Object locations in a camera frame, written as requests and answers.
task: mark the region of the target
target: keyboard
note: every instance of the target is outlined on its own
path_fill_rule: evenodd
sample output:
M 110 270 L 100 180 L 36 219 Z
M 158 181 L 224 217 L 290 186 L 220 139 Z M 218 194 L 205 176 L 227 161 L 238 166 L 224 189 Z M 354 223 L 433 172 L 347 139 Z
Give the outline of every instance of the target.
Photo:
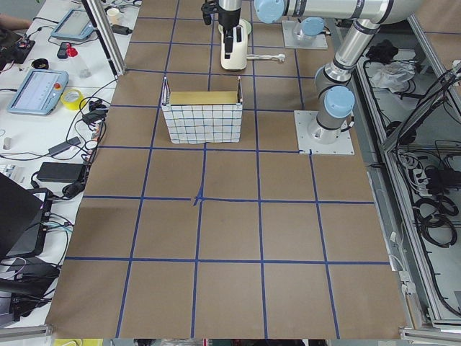
M 23 168 L 15 164 L 0 164 L 0 173 L 19 184 L 24 181 L 24 177 L 22 176 Z

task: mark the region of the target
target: blue circular cap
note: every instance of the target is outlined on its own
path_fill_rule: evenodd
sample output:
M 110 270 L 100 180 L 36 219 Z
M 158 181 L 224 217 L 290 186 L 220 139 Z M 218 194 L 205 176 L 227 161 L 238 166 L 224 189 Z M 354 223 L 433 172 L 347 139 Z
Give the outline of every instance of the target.
M 284 0 L 254 0 L 254 8 L 259 20 L 271 24 L 283 16 L 285 11 Z
M 342 119 L 351 114 L 355 104 L 355 96 L 345 86 L 334 86 L 325 95 L 326 111 L 337 119 Z
M 301 30 L 307 36 L 317 36 L 324 27 L 325 21 L 320 17 L 309 17 L 301 22 Z

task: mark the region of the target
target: bottle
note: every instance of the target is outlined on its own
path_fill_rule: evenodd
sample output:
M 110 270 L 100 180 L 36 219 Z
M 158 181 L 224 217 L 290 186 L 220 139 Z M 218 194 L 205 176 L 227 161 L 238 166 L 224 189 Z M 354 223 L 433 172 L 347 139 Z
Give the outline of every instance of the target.
M 77 74 L 80 78 L 88 78 L 91 76 L 88 66 L 85 64 L 83 58 L 77 52 L 77 49 L 67 44 L 67 56 L 71 59 L 73 67 L 76 69 Z

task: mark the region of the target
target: yellow tape roll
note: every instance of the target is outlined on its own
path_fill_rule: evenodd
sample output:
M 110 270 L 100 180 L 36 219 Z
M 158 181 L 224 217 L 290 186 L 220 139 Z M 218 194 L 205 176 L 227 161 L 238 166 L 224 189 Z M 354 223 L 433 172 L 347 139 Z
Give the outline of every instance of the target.
M 68 110 L 79 110 L 80 102 L 83 99 L 84 96 L 77 89 L 69 89 L 61 95 L 61 102 Z

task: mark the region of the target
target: mounting plate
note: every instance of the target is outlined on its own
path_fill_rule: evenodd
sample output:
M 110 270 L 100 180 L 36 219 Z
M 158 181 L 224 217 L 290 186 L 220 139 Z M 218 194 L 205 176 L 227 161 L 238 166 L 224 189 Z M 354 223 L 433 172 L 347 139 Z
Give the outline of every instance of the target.
M 315 36 L 312 40 L 297 40 L 293 35 L 297 22 L 292 20 L 282 20 L 283 39 L 286 48 L 300 48 L 300 49 L 328 49 L 326 38 L 324 34 Z
M 317 116 L 316 111 L 296 110 L 295 124 L 297 136 L 297 148 L 300 154 L 323 154 L 323 155 L 354 155 L 354 147 L 352 145 L 349 131 L 341 132 L 338 140 L 333 144 L 320 144 L 308 135 L 308 125 L 312 119 Z M 347 127 L 344 122 L 341 128 Z

